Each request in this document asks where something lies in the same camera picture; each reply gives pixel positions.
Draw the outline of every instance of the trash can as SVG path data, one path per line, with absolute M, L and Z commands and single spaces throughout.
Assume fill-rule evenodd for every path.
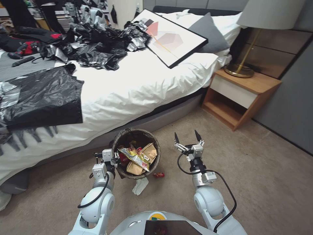
M 153 143 L 157 152 L 157 156 L 155 160 L 150 165 L 150 171 L 146 171 L 145 173 L 141 175 L 131 174 L 126 171 L 126 166 L 118 165 L 117 172 L 122 179 L 126 177 L 129 179 L 138 180 L 138 179 L 142 179 L 148 176 L 155 170 L 161 158 L 161 149 L 160 149 L 160 145 L 157 139 L 155 138 L 153 134 L 151 134 L 150 132 L 146 130 L 135 129 L 135 128 L 127 128 L 125 130 L 122 130 L 120 133 L 118 133 L 115 136 L 115 138 L 110 142 L 110 148 L 112 148 L 114 152 L 117 152 L 118 151 L 117 148 L 120 145 L 123 145 L 124 147 L 128 148 L 129 143 L 132 140 L 135 140 L 137 142 L 137 146 L 141 146 L 141 147 L 145 147 L 147 144 Z

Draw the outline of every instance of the beige carpet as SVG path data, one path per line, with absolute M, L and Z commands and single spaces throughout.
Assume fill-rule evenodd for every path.
M 191 176 L 178 169 L 179 152 L 173 146 L 175 131 L 183 144 L 194 143 L 194 129 L 206 141 L 205 165 L 226 179 L 237 199 L 234 217 L 248 234 L 312 234 L 313 157 L 253 121 L 232 132 L 201 108 L 154 132 L 162 151 L 156 172 L 164 172 L 165 178 L 148 177 L 147 188 L 136 196 L 132 193 L 136 182 L 116 176 L 116 206 L 108 233 L 125 217 L 146 210 L 180 214 L 204 225 L 193 202 Z M 13 196 L 0 212 L 0 234 L 70 232 L 79 212 L 77 205 L 93 184 L 88 178 L 95 164 L 92 152 L 101 150 L 33 169 L 28 190 Z M 182 166 L 189 168 L 183 160 Z M 219 179 L 213 185 L 231 209 L 233 202 L 223 182 Z

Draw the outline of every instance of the abstract artwork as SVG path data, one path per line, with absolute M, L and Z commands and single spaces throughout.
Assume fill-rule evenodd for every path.
M 147 9 L 133 19 L 134 21 L 147 26 L 146 33 L 151 36 L 147 47 L 170 69 L 208 43 L 207 38 Z

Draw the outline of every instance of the headboard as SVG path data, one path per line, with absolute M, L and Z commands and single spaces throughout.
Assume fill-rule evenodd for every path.
M 210 12 L 211 16 L 225 16 L 225 15 L 237 15 L 240 11 L 232 10 L 216 10 L 216 9 L 202 9 L 202 8 L 182 8 L 182 7 L 166 7 L 166 6 L 155 6 L 153 12 L 160 13 L 172 13 L 179 12 L 186 9 L 190 9 L 190 13 L 195 15 L 205 15 Z
M 159 13 L 172 13 L 179 12 L 186 9 L 190 9 L 189 12 L 195 15 L 205 15 L 211 13 L 211 16 L 226 16 L 226 15 L 237 15 L 240 11 L 233 10 L 216 10 L 216 9 L 202 9 L 202 8 L 183 8 L 183 7 L 167 7 L 167 6 L 154 6 L 153 12 Z M 241 29 L 240 34 L 232 44 L 230 48 L 230 54 L 232 55 L 232 61 L 236 61 L 245 42 L 247 41 L 250 33 L 250 28 Z

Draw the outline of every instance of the paper bag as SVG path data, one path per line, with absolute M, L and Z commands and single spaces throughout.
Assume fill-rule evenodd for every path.
M 140 166 L 131 161 L 130 163 L 128 163 L 126 171 L 134 175 L 141 175 L 142 173 L 145 172 L 145 169 L 141 168 Z
M 142 153 L 149 158 L 150 165 L 155 160 L 155 158 L 157 156 L 157 150 L 153 146 L 153 143 L 150 143 L 146 147 L 144 147 L 142 149 Z

